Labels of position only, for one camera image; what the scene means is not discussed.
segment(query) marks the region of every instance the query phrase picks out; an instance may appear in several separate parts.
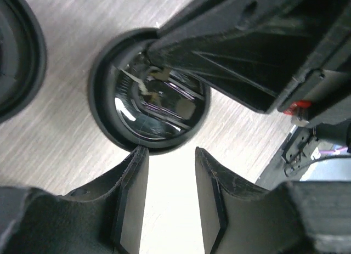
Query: table surface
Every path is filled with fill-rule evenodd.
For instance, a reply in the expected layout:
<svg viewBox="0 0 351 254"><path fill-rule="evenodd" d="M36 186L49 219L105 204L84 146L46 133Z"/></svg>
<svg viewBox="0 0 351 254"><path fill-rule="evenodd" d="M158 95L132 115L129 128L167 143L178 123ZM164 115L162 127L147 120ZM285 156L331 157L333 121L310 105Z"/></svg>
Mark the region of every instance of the table surface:
<svg viewBox="0 0 351 254"><path fill-rule="evenodd" d="M102 47L137 27L160 26L190 0L27 0L46 37L48 70L38 97L0 125L0 185L65 194L127 156L96 126L87 102ZM278 113L255 114L212 91L205 125L182 148L150 158L140 253L203 253L194 151L206 148L254 182L290 129Z"/></svg>

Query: black wire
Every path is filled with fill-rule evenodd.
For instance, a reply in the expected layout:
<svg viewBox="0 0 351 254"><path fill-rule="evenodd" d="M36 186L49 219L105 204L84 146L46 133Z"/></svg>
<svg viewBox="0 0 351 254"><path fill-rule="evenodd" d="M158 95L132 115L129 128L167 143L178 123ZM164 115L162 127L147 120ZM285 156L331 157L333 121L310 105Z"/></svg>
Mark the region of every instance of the black wire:
<svg viewBox="0 0 351 254"><path fill-rule="evenodd" d="M311 160L308 163L305 163L303 165L300 165L299 168L297 168L296 170L294 170L294 168L292 166L288 166L284 168L284 174L287 178L289 177L293 177L295 176L300 170L309 167L311 164L316 163L316 162L322 162L322 161L326 161L326 160L331 160L331 159L351 159L351 155L331 155L331 156L325 156L319 159L315 159L315 160ZM294 175L289 175L286 171L287 170L293 170L291 173L294 173Z"/></svg>

